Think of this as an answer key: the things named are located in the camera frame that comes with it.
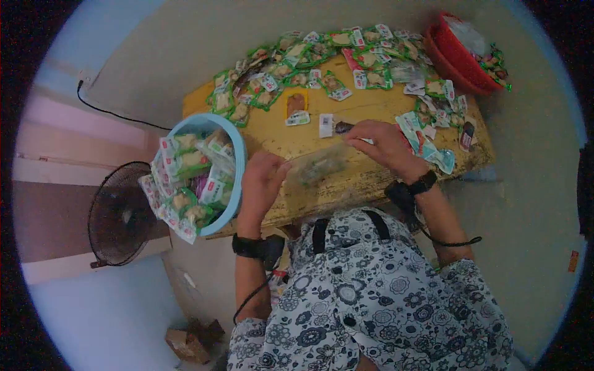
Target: right hand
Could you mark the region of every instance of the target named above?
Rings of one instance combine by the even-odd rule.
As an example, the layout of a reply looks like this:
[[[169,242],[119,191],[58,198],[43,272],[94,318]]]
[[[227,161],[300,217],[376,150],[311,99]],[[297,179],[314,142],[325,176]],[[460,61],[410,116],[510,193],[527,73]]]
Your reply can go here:
[[[374,145],[360,138],[371,139]],[[412,154],[407,139],[397,125],[363,120],[345,135],[345,142],[392,170],[407,184],[416,182],[429,171],[426,161]]]

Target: floral shirt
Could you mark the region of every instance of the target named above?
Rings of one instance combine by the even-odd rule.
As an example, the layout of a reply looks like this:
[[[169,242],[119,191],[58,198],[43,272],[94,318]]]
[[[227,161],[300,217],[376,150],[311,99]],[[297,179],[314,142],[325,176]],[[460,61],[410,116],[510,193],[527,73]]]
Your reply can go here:
[[[376,209],[335,213],[322,253],[313,229],[289,242],[289,284],[268,320],[233,329],[228,370],[355,370],[361,355],[379,370],[506,369],[511,335],[474,262],[435,272],[407,227]]]

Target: wooden table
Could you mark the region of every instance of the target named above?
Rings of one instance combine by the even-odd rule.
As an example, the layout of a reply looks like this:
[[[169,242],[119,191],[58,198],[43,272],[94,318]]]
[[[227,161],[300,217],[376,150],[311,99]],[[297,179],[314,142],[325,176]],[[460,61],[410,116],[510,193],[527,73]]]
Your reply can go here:
[[[375,119],[396,123],[396,116],[413,110],[416,96],[403,94],[404,85],[395,84],[392,90],[354,89],[353,75],[342,55],[324,63],[319,69],[333,71],[353,95],[342,102],[326,96],[323,89],[308,89],[309,114],[311,122],[301,126],[285,126],[285,97],[279,97],[269,112],[252,109],[247,127],[240,129],[248,154],[265,149],[287,159],[329,147],[341,139],[338,137],[319,138],[320,113],[336,113],[356,121]],[[184,98],[183,116],[203,113],[209,110],[206,97],[213,91],[213,83],[203,85]],[[433,143],[438,149],[448,148],[456,154],[456,165],[451,175],[437,170],[439,180],[462,175],[471,170],[484,167],[494,161],[491,139],[485,122],[476,105],[476,100],[468,96],[468,113],[476,121],[475,137],[478,140],[468,153],[458,145],[456,128],[438,128]],[[341,207],[351,207],[364,202],[385,199],[384,188],[394,180],[390,172],[367,156],[349,149],[349,164],[345,171],[327,177],[318,189],[304,189],[285,184],[280,195],[266,214],[263,226],[283,226],[310,215],[327,213]],[[234,233],[233,222],[212,237],[223,237]]]

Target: electric fan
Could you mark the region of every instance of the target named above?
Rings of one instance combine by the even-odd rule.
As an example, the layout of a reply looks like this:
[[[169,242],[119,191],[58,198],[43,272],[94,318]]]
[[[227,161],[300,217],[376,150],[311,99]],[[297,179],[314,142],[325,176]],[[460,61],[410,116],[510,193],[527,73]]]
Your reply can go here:
[[[124,164],[108,175],[95,193],[87,230],[97,262],[92,268],[120,266],[131,262],[157,226],[149,201],[138,178],[150,174],[142,161]]]

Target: power cord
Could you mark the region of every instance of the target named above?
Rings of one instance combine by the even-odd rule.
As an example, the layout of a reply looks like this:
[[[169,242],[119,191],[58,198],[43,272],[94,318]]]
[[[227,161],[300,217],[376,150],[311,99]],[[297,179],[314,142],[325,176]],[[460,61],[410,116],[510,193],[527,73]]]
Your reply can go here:
[[[154,128],[157,128],[157,129],[163,129],[163,130],[167,130],[167,131],[170,131],[170,130],[171,130],[171,129],[164,128],[164,127],[162,127],[162,126],[158,126],[158,125],[154,125],[154,124],[152,124],[152,123],[148,123],[148,122],[146,122],[146,121],[135,120],[135,119],[129,119],[129,118],[127,118],[127,117],[120,116],[120,115],[118,115],[117,113],[113,113],[113,112],[110,112],[110,111],[106,111],[106,110],[104,110],[104,109],[97,108],[97,107],[95,107],[95,106],[92,106],[92,105],[88,104],[87,102],[85,102],[85,101],[84,101],[84,100],[83,100],[83,99],[80,97],[80,88],[81,88],[81,87],[83,87],[83,84],[84,84],[84,81],[83,81],[83,80],[80,80],[80,81],[78,82],[78,88],[76,89],[76,95],[77,95],[77,97],[78,97],[78,100],[79,100],[79,101],[81,101],[81,102],[82,102],[82,103],[83,103],[85,106],[91,107],[92,109],[94,109],[94,110],[98,110],[99,112],[104,112],[104,113],[108,113],[108,114],[110,114],[110,115],[114,115],[114,116],[116,116],[117,118],[121,118],[121,119],[124,119],[124,120],[132,121],[132,122],[139,122],[139,123],[143,123],[143,124],[145,124],[145,125],[152,126],[152,127],[154,127]]]

